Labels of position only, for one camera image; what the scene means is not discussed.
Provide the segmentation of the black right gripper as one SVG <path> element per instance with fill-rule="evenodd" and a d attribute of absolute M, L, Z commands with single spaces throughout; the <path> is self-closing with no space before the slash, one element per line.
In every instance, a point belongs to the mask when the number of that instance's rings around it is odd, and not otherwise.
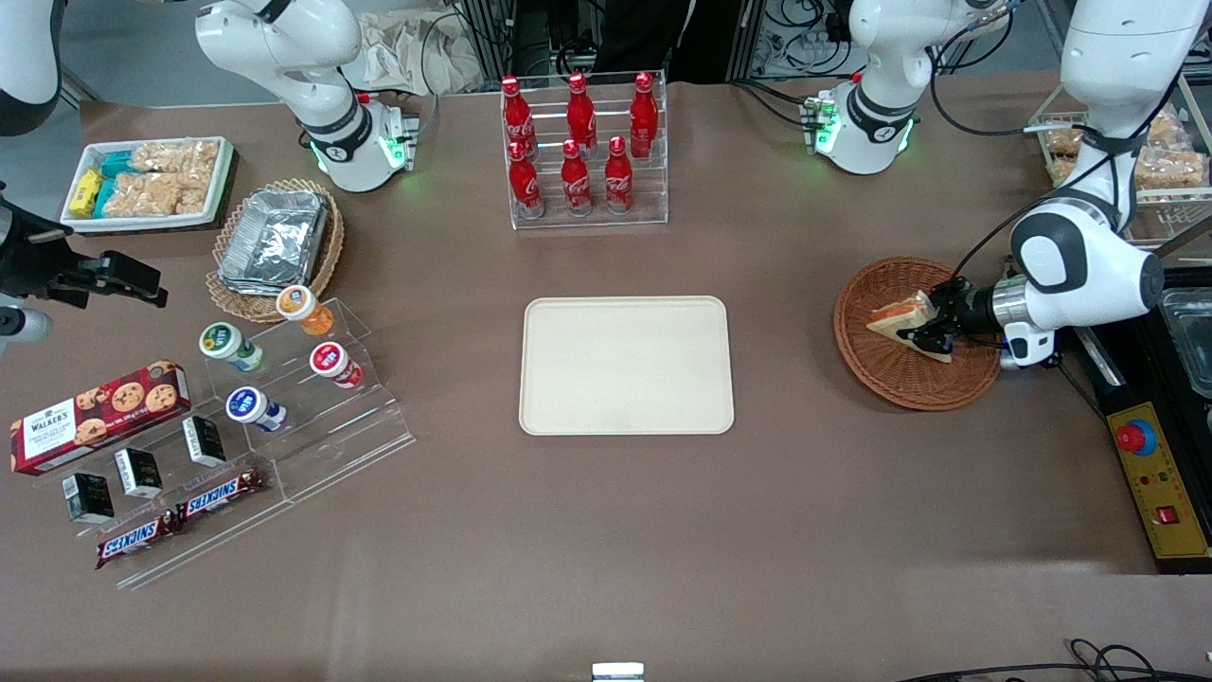
<path fill-rule="evenodd" d="M 70 230 L 1 199 L 1 294 L 25 299 L 55 299 L 86 308 L 87 291 L 65 288 L 80 273 L 87 256 L 65 241 Z M 114 250 L 88 260 L 88 273 L 98 281 L 92 296 L 122 296 L 155 308 L 168 306 L 168 290 L 160 288 L 161 273 L 147 263 Z"/>

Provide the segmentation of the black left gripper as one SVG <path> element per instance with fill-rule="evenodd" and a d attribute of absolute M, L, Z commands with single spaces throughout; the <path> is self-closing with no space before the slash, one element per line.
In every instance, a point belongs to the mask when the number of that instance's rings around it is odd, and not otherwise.
<path fill-rule="evenodd" d="M 945 320 L 931 320 L 907 329 L 907 340 L 921 353 L 951 355 L 957 336 L 995 336 L 997 319 L 991 310 L 993 297 L 994 286 L 979 288 L 967 277 L 934 285 L 928 299 L 934 316 L 945 316 Z"/>

